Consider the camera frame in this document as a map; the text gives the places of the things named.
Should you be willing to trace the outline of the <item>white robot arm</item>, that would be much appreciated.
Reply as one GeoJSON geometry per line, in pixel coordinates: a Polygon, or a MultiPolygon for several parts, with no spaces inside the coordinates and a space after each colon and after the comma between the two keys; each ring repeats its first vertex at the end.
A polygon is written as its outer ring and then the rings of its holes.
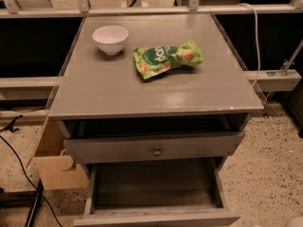
{"type": "Polygon", "coordinates": [[[303,218],[292,218],[286,223],[285,227],[303,227],[303,218]]]}

